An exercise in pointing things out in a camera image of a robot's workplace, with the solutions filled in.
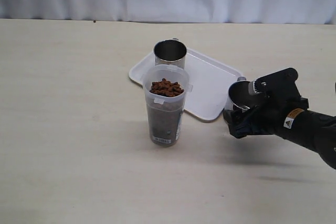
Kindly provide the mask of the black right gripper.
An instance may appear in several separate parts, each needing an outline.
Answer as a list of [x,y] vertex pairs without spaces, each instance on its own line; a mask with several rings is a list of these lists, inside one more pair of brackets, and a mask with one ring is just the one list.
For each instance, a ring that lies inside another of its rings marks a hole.
[[298,72],[294,68],[283,69],[259,77],[249,83],[250,95],[261,95],[262,103],[256,111],[224,110],[223,117],[229,133],[235,138],[250,135],[276,135],[302,137],[309,102],[300,95],[296,86]]

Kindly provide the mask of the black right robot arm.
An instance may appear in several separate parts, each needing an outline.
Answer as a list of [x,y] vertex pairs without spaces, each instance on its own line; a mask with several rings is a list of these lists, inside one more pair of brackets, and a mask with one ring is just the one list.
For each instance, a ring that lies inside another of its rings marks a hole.
[[335,116],[310,111],[296,86],[298,72],[283,69],[229,88],[223,117],[237,138],[276,135],[309,149],[335,168]]

